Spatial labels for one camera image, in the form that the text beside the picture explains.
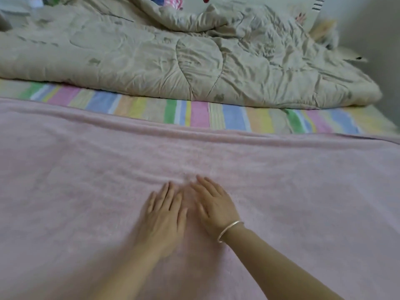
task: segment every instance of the beige comforter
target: beige comforter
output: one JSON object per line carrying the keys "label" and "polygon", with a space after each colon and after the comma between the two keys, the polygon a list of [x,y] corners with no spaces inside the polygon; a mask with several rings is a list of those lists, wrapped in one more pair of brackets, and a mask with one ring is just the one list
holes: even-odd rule
{"label": "beige comforter", "polygon": [[364,73],[268,6],[202,14],[150,0],[75,0],[0,34],[0,77],[129,95],[258,107],[328,108],[381,98]]}

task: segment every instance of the right hand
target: right hand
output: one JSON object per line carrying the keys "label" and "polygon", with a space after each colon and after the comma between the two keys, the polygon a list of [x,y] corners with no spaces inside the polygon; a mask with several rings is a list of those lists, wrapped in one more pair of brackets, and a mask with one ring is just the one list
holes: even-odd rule
{"label": "right hand", "polygon": [[197,176],[197,181],[190,186],[198,197],[196,205],[200,220],[208,234],[217,240],[227,226],[240,220],[239,214],[222,186],[207,177]]}

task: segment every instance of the white wall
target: white wall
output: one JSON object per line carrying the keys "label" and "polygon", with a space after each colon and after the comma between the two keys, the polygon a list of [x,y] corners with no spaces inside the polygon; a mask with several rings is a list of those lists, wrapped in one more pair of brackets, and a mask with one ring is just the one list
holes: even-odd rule
{"label": "white wall", "polygon": [[369,59],[359,67],[381,87],[377,107],[400,126],[400,0],[326,0],[321,15],[338,19],[342,45]]}

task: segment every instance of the silver bangle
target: silver bangle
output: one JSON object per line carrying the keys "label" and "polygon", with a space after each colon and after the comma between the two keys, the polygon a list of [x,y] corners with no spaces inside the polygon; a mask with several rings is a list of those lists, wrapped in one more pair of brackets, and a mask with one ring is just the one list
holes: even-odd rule
{"label": "silver bangle", "polygon": [[228,230],[228,229],[230,229],[232,226],[234,226],[234,225],[236,225],[236,224],[238,224],[238,223],[243,223],[243,221],[235,221],[235,222],[233,222],[232,224],[229,224],[221,233],[220,233],[220,235],[218,236],[218,239],[217,239],[217,241],[218,241],[218,243],[222,243],[222,241],[220,240],[221,238],[222,238],[222,236],[224,235],[224,233],[226,233],[226,231]]}

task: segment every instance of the colorful striped sheet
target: colorful striped sheet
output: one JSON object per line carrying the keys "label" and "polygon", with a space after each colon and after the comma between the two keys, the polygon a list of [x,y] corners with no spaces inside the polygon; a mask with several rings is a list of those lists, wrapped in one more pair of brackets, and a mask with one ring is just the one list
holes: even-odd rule
{"label": "colorful striped sheet", "polygon": [[251,108],[200,101],[132,97],[70,85],[0,79],[0,96],[71,106],[153,122],[268,134],[396,134],[374,106],[329,110]]}

